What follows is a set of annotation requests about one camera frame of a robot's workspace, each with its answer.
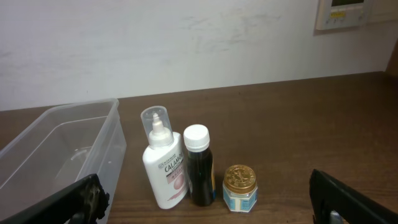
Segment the white calamine lotion bottle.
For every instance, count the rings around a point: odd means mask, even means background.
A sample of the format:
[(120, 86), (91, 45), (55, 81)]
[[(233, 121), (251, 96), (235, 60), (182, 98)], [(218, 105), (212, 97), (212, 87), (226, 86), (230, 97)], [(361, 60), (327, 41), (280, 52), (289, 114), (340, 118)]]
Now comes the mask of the white calamine lotion bottle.
[(161, 209), (176, 206), (187, 194), (187, 168), (182, 137), (172, 130), (167, 109), (152, 106), (141, 113), (149, 145), (142, 160)]

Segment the dark bottle white cap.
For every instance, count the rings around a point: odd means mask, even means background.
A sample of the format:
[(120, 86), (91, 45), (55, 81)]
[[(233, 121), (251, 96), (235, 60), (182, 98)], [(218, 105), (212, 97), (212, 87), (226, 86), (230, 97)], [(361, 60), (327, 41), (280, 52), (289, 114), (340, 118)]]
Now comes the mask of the dark bottle white cap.
[(184, 130), (183, 138), (187, 149), (190, 196), (194, 204), (209, 206), (216, 197), (209, 130), (202, 124), (193, 124)]

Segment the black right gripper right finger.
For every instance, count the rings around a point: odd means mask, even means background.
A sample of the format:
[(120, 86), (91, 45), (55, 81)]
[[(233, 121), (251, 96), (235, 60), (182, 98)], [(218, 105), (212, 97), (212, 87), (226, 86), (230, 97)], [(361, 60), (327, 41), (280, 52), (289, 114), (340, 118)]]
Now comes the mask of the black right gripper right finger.
[(313, 170), (309, 186), (314, 224), (396, 224), (397, 214), (324, 171)]

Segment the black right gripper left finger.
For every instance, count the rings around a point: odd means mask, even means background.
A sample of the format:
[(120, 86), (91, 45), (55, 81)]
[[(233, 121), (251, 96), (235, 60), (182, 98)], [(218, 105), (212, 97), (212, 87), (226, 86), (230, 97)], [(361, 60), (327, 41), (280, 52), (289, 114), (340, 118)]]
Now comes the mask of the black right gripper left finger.
[(1, 223), (96, 224), (108, 206), (109, 193), (97, 174), (90, 174)]

